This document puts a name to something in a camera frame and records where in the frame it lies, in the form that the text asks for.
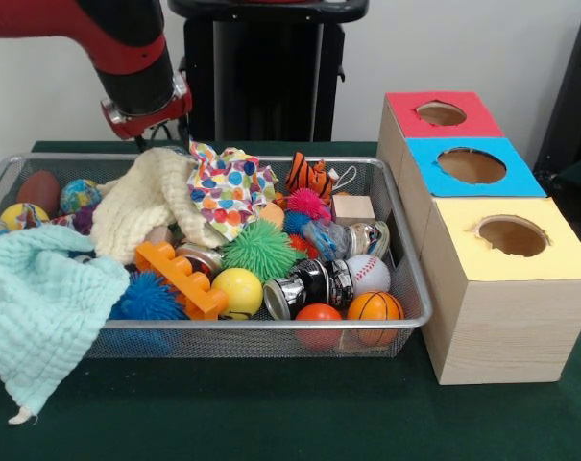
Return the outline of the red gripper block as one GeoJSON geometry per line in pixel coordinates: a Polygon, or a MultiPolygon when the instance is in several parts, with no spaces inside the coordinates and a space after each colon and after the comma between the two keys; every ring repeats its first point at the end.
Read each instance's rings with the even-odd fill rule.
{"type": "Polygon", "coordinates": [[[182,144],[190,143],[188,113],[192,109],[192,95],[187,89],[180,96],[175,95],[163,109],[147,115],[126,115],[116,105],[105,99],[101,102],[102,112],[114,134],[123,139],[133,138],[140,153],[148,150],[143,133],[162,122],[177,119],[177,131],[182,144]]]}

